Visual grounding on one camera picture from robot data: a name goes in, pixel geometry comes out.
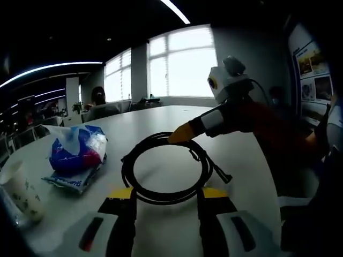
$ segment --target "disposable cup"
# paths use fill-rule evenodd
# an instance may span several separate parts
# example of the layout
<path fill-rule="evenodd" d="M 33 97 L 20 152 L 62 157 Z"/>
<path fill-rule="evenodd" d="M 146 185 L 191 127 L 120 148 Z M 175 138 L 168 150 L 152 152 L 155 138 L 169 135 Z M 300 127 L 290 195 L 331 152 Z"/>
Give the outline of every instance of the disposable cup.
<path fill-rule="evenodd" d="M 24 215 L 38 222 L 43 218 L 44 207 L 26 174 L 23 161 L 18 161 L 0 172 L 0 186 Z"/>

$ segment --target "plastic bag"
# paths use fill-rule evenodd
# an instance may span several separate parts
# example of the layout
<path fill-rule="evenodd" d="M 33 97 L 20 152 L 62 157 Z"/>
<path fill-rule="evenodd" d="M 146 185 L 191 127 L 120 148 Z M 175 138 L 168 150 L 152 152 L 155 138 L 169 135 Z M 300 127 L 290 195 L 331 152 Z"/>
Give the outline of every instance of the plastic bag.
<path fill-rule="evenodd" d="M 77 174 L 102 163 L 107 139 L 101 128 L 45 126 L 56 140 L 49 157 L 52 168 L 60 174 Z"/>

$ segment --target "black cable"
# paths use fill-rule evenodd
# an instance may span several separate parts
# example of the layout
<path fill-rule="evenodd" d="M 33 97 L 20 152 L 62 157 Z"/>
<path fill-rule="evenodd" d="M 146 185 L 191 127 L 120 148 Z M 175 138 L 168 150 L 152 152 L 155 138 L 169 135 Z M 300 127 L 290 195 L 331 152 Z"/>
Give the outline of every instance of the black cable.
<path fill-rule="evenodd" d="M 255 79 L 249 79 L 250 81 L 254 82 L 262 91 L 264 98 L 266 99 L 267 105 L 270 106 L 268 97 L 266 95 L 266 92 L 264 91 L 263 87 L 255 80 Z"/>
<path fill-rule="evenodd" d="M 171 132 L 161 132 L 150 137 L 147 137 L 141 141 L 134 149 L 126 156 L 122 158 L 122 178 L 126 187 L 130 185 L 136 190 L 137 198 L 141 201 L 153 204 L 153 205 L 174 205 L 176 203 L 183 202 L 190 199 L 197 194 L 198 190 L 205 185 L 208 179 L 213 173 L 213 169 L 217 172 L 219 177 L 227 184 L 232 179 L 231 175 L 225 174 L 217 165 L 213 163 L 211 158 L 207 155 L 199 144 L 193 140 L 180 143 L 169 143 L 167 138 L 171 135 Z M 133 173 L 133 167 L 137 158 L 145 151 L 164 145 L 176 145 L 189 148 L 189 152 L 196 161 L 202 163 L 202 174 L 199 180 L 191 186 L 189 189 L 175 192 L 175 193 L 157 193 L 143 188 L 136 180 Z"/>

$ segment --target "window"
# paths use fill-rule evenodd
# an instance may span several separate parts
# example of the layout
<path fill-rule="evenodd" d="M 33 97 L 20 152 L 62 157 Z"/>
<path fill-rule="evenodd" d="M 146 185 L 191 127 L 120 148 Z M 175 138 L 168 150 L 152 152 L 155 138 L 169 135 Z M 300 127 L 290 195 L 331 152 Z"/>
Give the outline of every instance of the window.
<path fill-rule="evenodd" d="M 217 57 L 209 26 L 169 32 L 150 40 L 148 84 L 154 96 L 213 97 L 207 83 Z"/>
<path fill-rule="evenodd" d="M 81 85 L 79 85 L 79 102 L 82 102 Z"/>
<path fill-rule="evenodd" d="M 131 49 L 106 63 L 105 94 L 107 102 L 131 98 Z"/>

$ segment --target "desk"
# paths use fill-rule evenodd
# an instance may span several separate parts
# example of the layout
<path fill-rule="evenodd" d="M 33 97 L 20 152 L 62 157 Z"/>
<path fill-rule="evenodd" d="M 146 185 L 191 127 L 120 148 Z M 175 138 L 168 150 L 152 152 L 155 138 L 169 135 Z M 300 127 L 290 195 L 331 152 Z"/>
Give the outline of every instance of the desk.
<path fill-rule="evenodd" d="M 173 131 L 179 125 L 204 113 L 207 107 L 167 106 L 127 112 L 86 124 L 100 126 L 108 138 L 107 163 L 102 174 L 81 197 L 62 193 L 40 178 L 53 170 L 47 159 L 54 141 L 52 135 L 17 150 L 6 163 L 24 160 L 42 201 L 46 215 L 25 233 L 37 252 L 54 249 L 68 226 L 87 211 L 97 211 L 115 188 L 124 188 L 120 159 L 147 136 Z M 208 186 L 228 191 L 238 210 L 247 210 L 263 222 L 279 244 L 281 219 L 275 185 L 262 150 L 252 133 L 235 132 L 214 139 L 195 139 L 222 170 L 233 176 L 225 185 L 214 172 Z M 200 163 L 186 148 L 162 146 L 143 153 L 135 165 L 137 180 L 147 189 L 174 192 L 188 188 L 200 176 Z M 136 237 L 132 256 L 201 256 L 197 201 L 173 206 L 137 203 Z"/>

